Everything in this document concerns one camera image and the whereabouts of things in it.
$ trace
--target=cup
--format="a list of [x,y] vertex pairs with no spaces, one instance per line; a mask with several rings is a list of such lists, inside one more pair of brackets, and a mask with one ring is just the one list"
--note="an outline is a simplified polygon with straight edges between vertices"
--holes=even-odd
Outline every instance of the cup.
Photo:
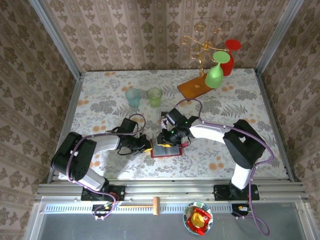
[[136,88],[129,88],[125,92],[125,97],[129,103],[130,107],[137,108],[139,107],[140,103],[140,93],[139,90]]
[[149,103],[151,107],[154,107],[154,108],[160,107],[162,91],[159,88],[157,87],[150,88],[146,93],[146,96],[149,99]]

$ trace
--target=yellow-green cup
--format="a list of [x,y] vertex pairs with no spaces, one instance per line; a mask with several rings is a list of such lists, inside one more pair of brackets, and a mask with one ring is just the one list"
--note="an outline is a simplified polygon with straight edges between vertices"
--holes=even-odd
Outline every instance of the yellow-green cup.
[[154,107],[154,108],[160,107],[162,91],[159,88],[157,87],[150,88],[146,93],[146,96],[149,99],[149,103],[151,107]]

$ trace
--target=plate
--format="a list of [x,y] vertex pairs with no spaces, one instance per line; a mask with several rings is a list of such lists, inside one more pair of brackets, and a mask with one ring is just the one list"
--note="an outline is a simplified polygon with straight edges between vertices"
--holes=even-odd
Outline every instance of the plate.
[[195,235],[199,235],[198,233],[192,231],[187,226],[187,220],[189,219],[191,213],[193,212],[193,208],[194,207],[201,208],[201,209],[203,209],[204,211],[208,212],[211,215],[211,219],[209,220],[208,225],[207,225],[206,230],[205,230],[205,233],[209,232],[209,230],[212,228],[212,226],[214,224],[214,216],[213,216],[213,214],[211,212],[211,209],[206,204],[204,204],[203,202],[200,202],[200,201],[191,202],[186,206],[186,208],[185,208],[185,210],[183,212],[183,215],[182,215],[184,226],[186,227],[186,229],[189,230],[190,233],[193,233]]

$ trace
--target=gold wire rack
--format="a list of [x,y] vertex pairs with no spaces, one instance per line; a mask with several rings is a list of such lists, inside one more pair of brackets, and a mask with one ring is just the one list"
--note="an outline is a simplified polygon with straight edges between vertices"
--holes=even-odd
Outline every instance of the gold wire rack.
[[200,77],[202,77],[205,74],[204,73],[204,62],[206,61],[206,56],[208,56],[211,61],[216,63],[217,61],[215,61],[213,59],[213,52],[212,51],[228,52],[229,49],[221,49],[221,48],[215,47],[214,37],[215,37],[215,35],[222,32],[222,35],[220,37],[223,38],[223,36],[226,34],[226,32],[223,29],[221,29],[219,27],[214,29],[214,31],[212,32],[212,37],[211,37],[212,41],[210,41],[210,38],[208,38],[207,27],[200,25],[200,24],[196,24],[194,26],[194,30],[196,33],[204,32],[205,33],[205,37],[204,37],[205,41],[199,42],[198,40],[196,40],[195,38],[193,38],[191,36],[183,36],[180,38],[180,43],[183,45],[187,45],[187,44],[189,44],[189,42],[191,40],[191,41],[194,41],[195,43],[198,44],[196,46],[196,48],[191,48],[188,55],[191,59],[199,61]]

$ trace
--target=table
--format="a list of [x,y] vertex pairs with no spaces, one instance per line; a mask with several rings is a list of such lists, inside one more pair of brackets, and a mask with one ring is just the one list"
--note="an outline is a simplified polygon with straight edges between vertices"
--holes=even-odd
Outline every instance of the table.
[[[146,118],[144,133],[155,138],[160,132],[160,110],[149,105],[147,90],[160,88],[162,106],[174,106],[184,98],[177,86],[198,75],[198,70],[87,72],[71,130],[82,135],[103,133],[119,126],[123,118],[141,113]],[[125,91],[129,88],[140,91],[138,109],[128,105]],[[203,119],[229,125],[245,119],[271,147],[275,160],[258,168],[255,177],[288,178],[253,69],[234,69],[220,88],[198,99],[203,103]],[[197,116],[199,108],[195,101],[179,105],[179,111],[187,118]],[[143,119],[133,119],[142,126]],[[265,151],[260,161],[268,156]],[[149,153],[120,156],[117,151],[102,151],[93,156],[90,167],[108,179],[230,179],[235,162],[224,144],[194,139],[183,149],[182,156],[151,158]]]

